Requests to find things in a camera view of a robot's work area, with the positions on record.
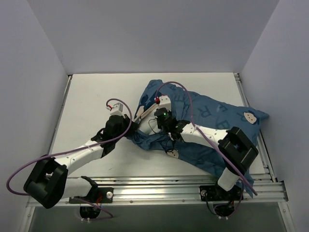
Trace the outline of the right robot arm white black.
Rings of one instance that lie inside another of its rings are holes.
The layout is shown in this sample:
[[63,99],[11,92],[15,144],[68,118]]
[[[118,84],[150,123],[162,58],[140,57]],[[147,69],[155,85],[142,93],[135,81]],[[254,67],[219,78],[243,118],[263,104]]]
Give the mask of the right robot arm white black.
[[219,130],[196,125],[187,120],[177,121],[166,108],[157,109],[154,116],[158,128],[167,133],[172,140],[213,148],[223,158],[225,169],[214,188],[217,198],[224,200],[230,196],[233,186],[239,180],[257,195],[244,175],[257,157],[258,150],[240,128]]

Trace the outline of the white pillow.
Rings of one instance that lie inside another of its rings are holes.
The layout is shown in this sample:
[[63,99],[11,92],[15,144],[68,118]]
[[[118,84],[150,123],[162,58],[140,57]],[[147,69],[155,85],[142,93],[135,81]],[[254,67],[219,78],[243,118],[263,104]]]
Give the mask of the white pillow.
[[158,109],[157,104],[153,104],[149,109],[145,110],[140,116],[139,130],[147,135],[159,133],[160,129],[157,125],[155,111]]

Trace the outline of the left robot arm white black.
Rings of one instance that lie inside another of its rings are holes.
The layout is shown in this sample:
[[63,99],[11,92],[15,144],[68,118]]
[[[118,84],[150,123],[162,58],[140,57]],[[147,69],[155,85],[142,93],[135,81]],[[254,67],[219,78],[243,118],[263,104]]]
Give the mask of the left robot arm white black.
[[127,115],[110,116],[105,127],[76,151],[58,157],[43,156],[36,161],[24,184],[24,191],[46,209],[52,208],[63,198],[95,202],[100,191],[94,180],[87,176],[73,179],[68,176],[89,162],[109,154],[121,135],[130,137],[138,127],[138,123]]

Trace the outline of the aluminium left side rail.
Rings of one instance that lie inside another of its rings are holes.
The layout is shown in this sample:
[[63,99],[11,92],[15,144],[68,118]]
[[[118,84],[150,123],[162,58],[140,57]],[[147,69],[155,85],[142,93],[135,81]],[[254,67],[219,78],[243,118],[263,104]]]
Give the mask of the aluminium left side rail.
[[50,143],[50,146],[49,146],[48,155],[51,155],[52,151],[53,151],[54,143],[55,143],[55,140],[56,140],[57,130],[58,130],[58,127],[59,127],[59,124],[60,124],[60,121],[61,121],[61,117],[62,117],[64,106],[65,106],[65,103],[66,103],[67,95],[68,95],[68,92],[69,92],[69,89],[70,89],[71,81],[72,81],[72,75],[68,75],[68,81],[67,81],[65,91],[64,91],[64,94],[63,94],[63,101],[62,101],[62,105],[60,107],[60,112],[59,112],[59,115],[58,115],[58,118],[57,118],[57,121],[56,121],[56,126],[55,126],[55,129],[54,129],[54,132],[53,132],[53,137],[52,137],[52,140],[51,140],[51,143]]

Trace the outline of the blue cartoon print pillowcase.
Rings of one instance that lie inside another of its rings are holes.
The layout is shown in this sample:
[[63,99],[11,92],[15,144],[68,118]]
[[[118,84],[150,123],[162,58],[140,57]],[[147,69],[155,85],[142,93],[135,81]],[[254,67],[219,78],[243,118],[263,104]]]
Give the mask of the blue cartoon print pillowcase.
[[[234,106],[192,91],[185,92],[174,84],[164,85],[162,80],[149,82],[136,113],[145,112],[154,104],[155,97],[162,95],[170,98],[171,112],[177,120],[194,120],[197,125],[219,130],[238,127],[254,145],[257,145],[261,122],[269,118],[267,113],[254,108]],[[164,150],[169,153],[175,151],[176,158],[218,178],[225,169],[223,158],[213,148],[194,143],[173,142],[161,131],[147,135],[138,129],[128,139],[143,150]]]

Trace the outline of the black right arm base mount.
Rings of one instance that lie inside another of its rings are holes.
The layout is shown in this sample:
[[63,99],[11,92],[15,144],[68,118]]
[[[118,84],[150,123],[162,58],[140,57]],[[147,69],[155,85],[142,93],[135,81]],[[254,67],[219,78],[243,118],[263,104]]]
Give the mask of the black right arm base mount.
[[202,201],[236,201],[240,199],[242,189],[234,186],[231,190],[225,191],[218,185],[206,185],[199,187]]

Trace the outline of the aluminium front rail frame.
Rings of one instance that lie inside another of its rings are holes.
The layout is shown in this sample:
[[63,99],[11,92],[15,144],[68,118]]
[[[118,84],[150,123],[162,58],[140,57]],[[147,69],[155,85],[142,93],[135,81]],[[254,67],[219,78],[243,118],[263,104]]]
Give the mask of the aluminium front rail frame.
[[[253,188],[257,195],[250,196],[242,191],[242,203],[286,202],[288,196],[283,182],[274,182],[269,174],[254,176]],[[161,204],[209,204],[228,203],[228,201],[202,201],[199,187],[215,185],[210,175],[185,175],[162,177],[95,177],[99,188],[111,187],[111,205],[161,205]]]

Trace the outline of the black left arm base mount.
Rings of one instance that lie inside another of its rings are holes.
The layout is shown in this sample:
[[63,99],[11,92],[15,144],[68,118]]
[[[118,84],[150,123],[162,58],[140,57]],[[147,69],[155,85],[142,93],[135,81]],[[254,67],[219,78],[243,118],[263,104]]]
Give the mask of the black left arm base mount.
[[111,187],[94,188],[84,197],[69,198],[69,203],[82,203],[79,199],[87,202],[99,204],[99,203],[112,203],[113,202],[113,190]]

